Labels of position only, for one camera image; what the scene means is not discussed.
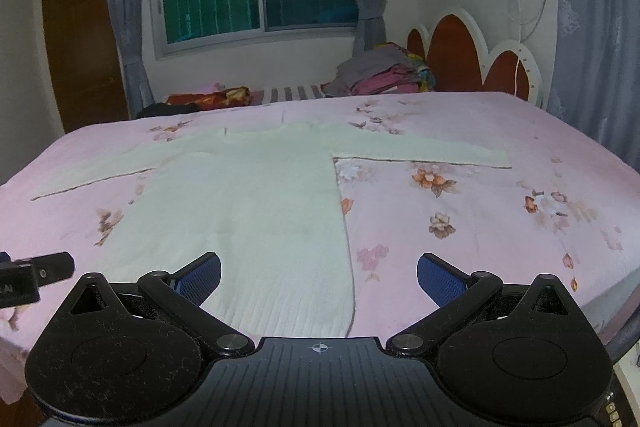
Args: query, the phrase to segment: metal screw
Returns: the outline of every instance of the metal screw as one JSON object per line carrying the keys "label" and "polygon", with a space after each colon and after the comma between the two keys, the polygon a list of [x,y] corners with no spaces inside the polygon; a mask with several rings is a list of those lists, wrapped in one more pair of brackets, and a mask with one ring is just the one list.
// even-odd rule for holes
{"label": "metal screw", "polygon": [[396,335],[393,337],[391,341],[394,346],[402,351],[413,351],[414,349],[418,349],[423,341],[418,335],[414,335],[413,333],[405,333],[404,335]]}
{"label": "metal screw", "polygon": [[242,349],[246,346],[249,343],[249,340],[244,335],[229,333],[228,335],[222,335],[216,343],[226,351],[237,351],[238,349]]}

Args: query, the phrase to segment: wooden floor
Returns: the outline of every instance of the wooden floor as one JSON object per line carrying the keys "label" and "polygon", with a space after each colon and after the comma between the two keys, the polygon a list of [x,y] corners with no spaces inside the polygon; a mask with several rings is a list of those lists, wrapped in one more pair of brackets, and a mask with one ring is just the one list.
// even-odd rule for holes
{"label": "wooden floor", "polygon": [[5,404],[0,399],[1,427],[36,427],[43,420],[42,411],[40,411],[28,392],[22,395],[20,401],[11,405]]}

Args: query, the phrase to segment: striped fabric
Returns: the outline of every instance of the striped fabric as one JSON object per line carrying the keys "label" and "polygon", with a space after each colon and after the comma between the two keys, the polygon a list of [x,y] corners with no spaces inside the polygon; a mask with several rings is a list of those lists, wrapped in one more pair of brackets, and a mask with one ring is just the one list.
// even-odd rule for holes
{"label": "striped fabric", "polygon": [[252,91],[251,105],[263,105],[273,102],[288,102],[290,100],[313,100],[324,98],[320,86],[271,87],[264,91]]}

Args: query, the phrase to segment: window sill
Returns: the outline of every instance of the window sill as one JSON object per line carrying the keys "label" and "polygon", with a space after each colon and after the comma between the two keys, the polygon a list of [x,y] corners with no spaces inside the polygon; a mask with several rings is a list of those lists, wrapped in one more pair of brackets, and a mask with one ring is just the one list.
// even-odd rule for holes
{"label": "window sill", "polygon": [[156,42],[156,59],[172,58],[196,51],[224,49],[249,44],[261,44],[265,42],[290,41],[298,39],[324,39],[324,38],[354,38],[355,26],[331,26],[325,28],[297,28],[290,30],[277,30],[265,32],[262,30],[248,30],[209,37],[200,37],[184,42]]}

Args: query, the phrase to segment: red and white headboard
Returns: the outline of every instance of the red and white headboard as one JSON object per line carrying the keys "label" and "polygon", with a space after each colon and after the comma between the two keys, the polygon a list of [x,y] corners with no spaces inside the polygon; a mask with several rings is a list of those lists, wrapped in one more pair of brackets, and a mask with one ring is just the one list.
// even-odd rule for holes
{"label": "red and white headboard", "polygon": [[425,59],[437,91],[501,91],[540,105],[542,78],[529,49],[507,40],[489,52],[478,24],[462,8],[443,12],[432,32],[418,24],[406,47]]}

